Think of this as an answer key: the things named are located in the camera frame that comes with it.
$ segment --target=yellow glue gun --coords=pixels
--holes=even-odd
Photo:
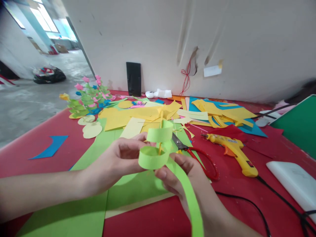
[[[258,176],[258,171],[256,167],[241,151],[241,148],[243,148],[244,145],[240,140],[231,139],[229,137],[224,137],[216,134],[206,134],[202,136],[206,137],[207,140],[210,140],[213,143],[217,143],[225,147],[224,155],[229,155],[236,158],[244,176],[251,178],[255,178]]]

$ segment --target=red scissors handle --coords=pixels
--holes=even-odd
[[[220,174],[218,172],[218,169],[215,165],[215,163],[213,162],[213,160],[211,159],[211,157],[206,154],[203,150],[200,150],[198,148],[194,148],[194,147],[190,147],[188,149],[184,149],[185,151],[187,151],[194,159],[196,159],[199,163],[200,161],[197,159],[197,157],[193,154],[193,150],[196,151],[196,152],[199,152],[201,153],[202,155],[206,156],[206,158],[210,161],[210,163],[212,164],[212,166],[214,167],[214,170],[215,170],[215,175],[212,175],[208,170],[206,170],[203,165],[200,163],[203,171],[204,171],[204,174],[211,180],[219,180],[220,179]]]

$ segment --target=yellow paper flower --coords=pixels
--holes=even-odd
[[[64,93],[64,94],[59,94],[59,98],[62,100],[69,100],[69,95]]]

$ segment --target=red tablecloth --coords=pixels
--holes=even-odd
[[[126,92],[112,91],[112,94]],[[238,102],[252,112],[268,109],[267,106]],[[94,139],[84,139],[82,127],[77,120],[69,119],[69,112],[64,110],[28,133],[14,140],[0,150],[0,177],[13,175],[57,172],[69,170],[90,147]],[[217,164],[220,181],[212,184],[216,191],[242,196],[253,201],[267,219],[272,236],[303,236],[300,222],[295,213],[263,184],[253,178],[247,178],[234,158],[224,156],[224,148],[206,141],[200,136],[201,130],[190,126],[196,136],[192,145],[204,149]],[[248,140],[265,141],[265,149],[278,153],[274,160],[293,162],[304,168],[316,178],[316,162],[302,152],[273,128],[266,127],[263,131],[269,138],[246,134]],[[49,136],[68,135],[64,144],[51,158],[28,160],[40,154],[51,143]],[[259,175],[275,190],[283,195],[299,211],[303,210],[287,193],[283,186],[266,167],[271,158],[249,149],[243,152],[259,171]],[[248,202],[233,198],[221,197],[225,207],[238,219],[266,236],[263,221],[258,211]],[[14,236],[29,215],[10,221],[2,226],[6,236]],[[190,236],[191,227],[177,197],[171,197],[118,216],[106,219],[103,236]]]

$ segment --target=scissors blade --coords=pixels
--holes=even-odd
[[[172,140],[175,142],[179,150],[188,148],[188,146],[184,145],[174,133],[172,133]]]

